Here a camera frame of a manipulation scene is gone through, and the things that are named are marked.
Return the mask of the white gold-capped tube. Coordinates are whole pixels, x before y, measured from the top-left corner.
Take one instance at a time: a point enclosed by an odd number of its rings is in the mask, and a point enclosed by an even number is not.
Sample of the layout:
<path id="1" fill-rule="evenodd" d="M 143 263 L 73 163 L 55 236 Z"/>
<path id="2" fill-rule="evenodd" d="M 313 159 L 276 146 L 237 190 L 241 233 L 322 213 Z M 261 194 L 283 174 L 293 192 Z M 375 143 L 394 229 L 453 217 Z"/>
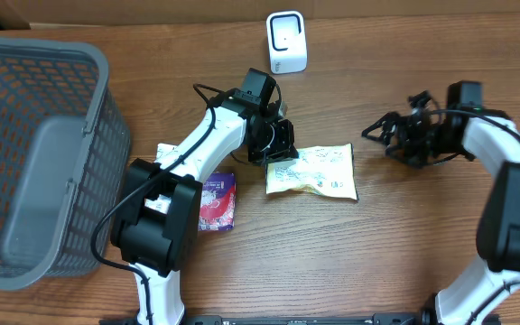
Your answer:
<path id="1" fill-rule="evenodd" d="M 177 146 L 173 144 L 158 144 L 155 162 L 164 170 L 173 164 L 180 156 Z"/>

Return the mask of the white yellow snack bag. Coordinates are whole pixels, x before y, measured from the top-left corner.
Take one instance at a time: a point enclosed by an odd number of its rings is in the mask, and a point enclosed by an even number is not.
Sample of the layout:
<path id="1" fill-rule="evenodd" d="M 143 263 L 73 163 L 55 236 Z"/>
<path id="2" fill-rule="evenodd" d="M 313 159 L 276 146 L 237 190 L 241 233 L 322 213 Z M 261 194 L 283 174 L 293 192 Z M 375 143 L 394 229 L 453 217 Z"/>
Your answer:
<path id="1" fill-rule="evenodd" d="M 288 190 L 358 201 L 353 144 L 313 146 L 298 150 L 295 159 L 267 166 L 265 192 Z"/>

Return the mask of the red purple snack packet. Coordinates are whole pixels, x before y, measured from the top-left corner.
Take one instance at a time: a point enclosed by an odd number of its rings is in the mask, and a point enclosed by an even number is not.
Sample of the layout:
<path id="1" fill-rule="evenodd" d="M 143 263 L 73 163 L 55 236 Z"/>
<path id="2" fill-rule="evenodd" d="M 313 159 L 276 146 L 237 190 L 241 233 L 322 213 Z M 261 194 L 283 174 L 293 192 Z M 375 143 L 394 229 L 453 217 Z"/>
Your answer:
<path id="1" fill-rule="evenodd" d="M 234 173 L 212 173 L 203 185 L 199 231 L 228 231 L 234 227 L 236 177 Z"/>

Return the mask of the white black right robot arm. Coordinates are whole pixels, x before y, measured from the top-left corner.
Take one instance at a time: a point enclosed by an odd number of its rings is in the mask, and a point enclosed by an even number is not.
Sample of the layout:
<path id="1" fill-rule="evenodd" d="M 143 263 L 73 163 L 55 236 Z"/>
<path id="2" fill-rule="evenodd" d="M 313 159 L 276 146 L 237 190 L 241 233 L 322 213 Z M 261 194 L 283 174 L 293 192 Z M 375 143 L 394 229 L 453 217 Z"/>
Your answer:
<path id="1" fill-rule="evenodd" d="M 421 169 L 458 156 L 478 160 L 493 186 L 478 223 L 478 254 L 409 324 L 498 324 L 494 309 L 520 289 L 520 133 L 502 110 L 489 109 L 477 81 L 449 85 L 441 107 L 427 91 L 408 98 L 412 112 L 388 112 L 364 129 L 385 155 Z"/>

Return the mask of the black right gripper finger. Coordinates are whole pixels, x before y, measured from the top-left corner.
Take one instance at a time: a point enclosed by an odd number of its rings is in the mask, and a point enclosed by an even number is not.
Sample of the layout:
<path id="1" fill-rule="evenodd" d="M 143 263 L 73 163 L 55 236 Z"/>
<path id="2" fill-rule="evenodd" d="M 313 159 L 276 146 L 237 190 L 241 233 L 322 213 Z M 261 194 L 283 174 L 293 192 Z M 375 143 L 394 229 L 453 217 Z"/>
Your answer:
<path id="1" fill-rule="evenodd" d="M 399 122 L 401 121 L 401 116 L 397 112 L 389 112 L 382 116 L 379 120 L 377 120 L 374 124 L 367 127 L 362 131 L 361 136 L 377 142 L 383 145 L 389 145 L 391 143 L 392 137 L 396 133 L 396 129 L 398 127 Z M 379 129 L 380 135 L 374 136 L 370 133 Z"/>
<path id="2" fill-rule="evenodd" d="M 386 147 L 385 155 L 415 169 L 421 169 L 423 167 L 423 162 L 419 154 L 415 150 L 402 147 L 400 144 Z"/>

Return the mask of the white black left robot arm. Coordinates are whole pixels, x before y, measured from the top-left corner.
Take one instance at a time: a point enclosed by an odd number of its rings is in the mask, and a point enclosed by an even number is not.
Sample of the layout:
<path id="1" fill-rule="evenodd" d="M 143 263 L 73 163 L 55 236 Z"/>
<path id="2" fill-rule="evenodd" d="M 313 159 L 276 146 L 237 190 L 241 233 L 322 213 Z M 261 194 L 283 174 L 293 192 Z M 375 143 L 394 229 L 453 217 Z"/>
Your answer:
<path id="1" fill-rule="evenodd" d="M 203 185 L 222 161 L 241 146 L 256 166 L 298 156 L 282 92 L 269 74 L 249 69 L 241 87 L 213 93 L 204 99 L 204 118 L 178 146 L 158 162 L 130 164 L 123 198 L 106 216 L 121 267 L 135 276 L 133 324 L 181 323 L 180 270 L 197 237 Z"/>

